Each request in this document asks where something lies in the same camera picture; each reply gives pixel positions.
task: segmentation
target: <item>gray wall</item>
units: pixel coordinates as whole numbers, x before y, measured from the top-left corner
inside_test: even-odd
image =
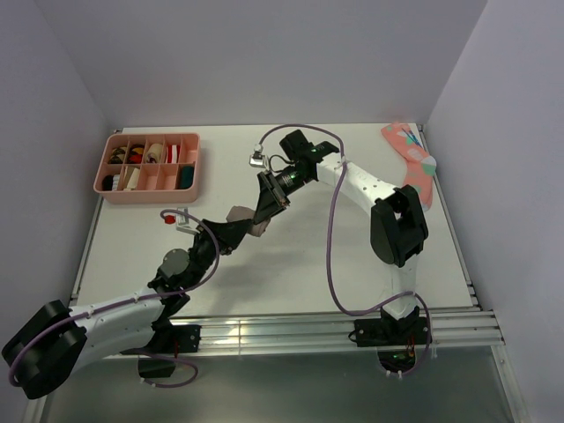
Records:
[[[68,300],[107,125],[31,0],[0,2],[0,346],[46,301]],[[0,365],[0,420],[22,391]]]
[[[36,0],[114,126],[425,122],[486,0]]]
[[[480,300],[535,421],[564,415],[561,0],[490,0],[428,123]]]

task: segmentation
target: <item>sock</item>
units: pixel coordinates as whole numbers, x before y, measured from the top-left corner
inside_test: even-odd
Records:
[[[382,135],[404,157],[407,163],[404,185],[411,185],[417,190],[423,211],[426,212],[433,202],[436,160],[420,146],[419,140],[405,123],[396,122],[382,128]]]

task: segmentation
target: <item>purple cable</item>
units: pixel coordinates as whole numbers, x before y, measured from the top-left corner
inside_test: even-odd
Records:
[[[192,216],[191,214],[188,214],[185,211],[179,211],[179,210],[175,210],[175,209],[165,209],[160,213],[160,216],[162,218],[164,218],[165,214],[168,214],[168,213],[181,214],[182,216],[184,216],[188,219],[194,220],[199,226],[201,226],[211,236],[211,240],[213,241],[213,245],[215,247],[215,253],[216,253],[213,268],[211,269],[210,273],[208,273],[208,275],[205,278],[203,278],[199,283],[197,283],[196,285],[194,285],[190,288],[182,289],[180,291],[174,291],[172,293],[150,293],[150,294],[147,294],[147,295],[140,296],[137,299],[138,301],[147,301],[147,300],[151,300],[151,299],[157,298],[157,297],[166,298],[166,297],[170,297],[170,296],[173,296],[173,295],[180,295],[180,294],[186,293],[188,291],[193,291],[194,289],[202,286],[205,282],[210,280],[210,278],[213,276],[215,271],[218,269],[218,265],[219,265],[219,244],[218,244],[218,240],[216,239],[216,237],[213,234],[213,232],[211,231],[211,229],[205,223],[203,223],[200,219],[195,218],[194,216]],[[95,310],[93,310],[92,315],[97,315],[99,313],[103,313],[105,311],[109,311],[109,310],[112,310],[114,308],[126,306],[126,305],[131,304],[135,301],[136,301],[135,298],[129,298],[127,300],[121,300],[121,301],[118,301],[118,302],[107,304],[106,306],[96,308]],[[88,317],[88,315],[89,315],[88,312],[84,312],[84,313],[80,313],[79,315],[73,315],[73,316],[67,317],[66,319],[63,319],[62,321],[57,322],[57,323],[49,326],[48,328],[43,330],[39,335],[37,335],[35,338],[33,338],[31,341],[29,341],[27,343],[27,345],[24,346],[24,348],[22,348],[22,350],[18,353],[18,355],[16,356],[14,361],[11,363],[10,371],[8,372],[8,382],[10,383],[10,385],[15,386],[15,387],[21,386],[21,384],[16,380],[16,368],[18,368],[19,363],[22,361],[24,356],[29,352],[29,350],[31,350],[33,348],[33,346],[35,344],[37,344],[44,337],[46,337],[49,333],[51,333],[52,331],[60,328],[61,326],[64,326],[65,324],[72,323],[72,322],[75,322],[79,319],[83,319],[85,317]],[[170,357],[159,356],[159,355],[156,355],[156,354],[149,355],[148,352],[141,352],[143,350],[137,350],[137,351],[140,351],[140,353],[142,353],[143,355],[154,356],[154,358],[159,358],[161,360],[179,362],[179,363],[182,363],[182,364],[185,364],[187,366],[194,368],[195,374],[192,377],[190,377],[186,382],[177,383],[176,385],[178,385],[178,386],[187,385],[188,383],[191,383],[191,382],[194,381],[194,379],[196,379],[198,369],[197,369],[196,365],[189,363],[188,361],[185,361],[185,360],[182,360],[182,359],[172,360]],[[153,382],[151,382],[151,384],[154,384],[155,386],[161,385],[160,383],[157,384],[157,383],[153,383]],[[163,388],[164,387],[174,388],[176,385],[164,385],[162,387]]]
[[[417,300],[419,300],[419,302],[423,306],[423,309],[425,309],[425,314],[427,315],[427,341],[426,341],[426,344],[425,344],[425,350],[423,351],[423,354],[421,355],[421,357],[415,362],[413,367],[411,369],[409,369],[408,371],[402,373],[402,375],[410,374],[411,372],[413,372],[413,370],[417,369],[419,367],[419,365],[421,364],[421,362],[427,357],[427,353],[429,351],[429,346],[431,345],[431,328],[430,328],[431,313],[429,311],[427,304],[423,301],[423,299],[417,293],[412,292],[412,291],[407,291],[407,292],[404,292],[404,293],[397,293],[396,295],[389,297],[387,300],[382,301],[381,303],[376,304],[375,306],[368,308],[366,310],[347,310],[341,304],[341,302],[338,300],[337,293],[335,292],[335,286],[333,284],[333,273],[332,273],[332,270],[331,270],[331,250],[332,250],[332,245],[333,245],[333,220],[335,218],[335,209],[337,208],[338,192],[341,190],[341,185],[343,185],[343,181],[345,180],[345,174],[346,174],[346,170],[347,170],[346,158],[345,158],[345,145],[343,143],[343,140],[337,134],[334,134],[333,132],[330,132],[329,130],[324,130],[323,128],[318,128],[316,126],[305,125],[305,124],[301,124],[301,123],[284,124],[284,125],[279,125],[277,127],[274,127],[271,130],[268,130],[263,135],[263,137],[261,138],[261,140],[259,141],[258,144],[261,145],[264,142],[264,140],[272,132],[274,132],[276,130],[282,130],[284,128],[305,128],[305,129],[308,129],[308,130],[317,130],[319,132],[322,132],[323,134],[326,134],[326,135],[329,135],[330,137],[335,138],[338,141],[338,143],[341,147],[341,162],[342,162],[342,165],[343,165],[343,172],[341,172],[341,175],[338,178],[337,185],[335,186],[335,190],[333,191],[333,197],[331,198],[331,204],[330,204],[330,209],[329,209],[329,223],[327,225],[327,249],[326,249],[326,252],[325,252],[325,267],[326,267],[326,271],[327,271],[327,282],[329,284],[329,291],[330,291],[330,294],[331,294],[331,298],[333,299],[333,302],[335,302],[335,305],[337,306],[337,308],[341,312],[345,313],[346,315],[358,317],[358,316],[362,316],[362,315],[367,315],[369,313],[373,313],[376,310],[378,310],[379,308],[382,308],[386,304],[389,304],[392,301],[397,300],[398,298],[405,297],[407,295],[413,295]]]

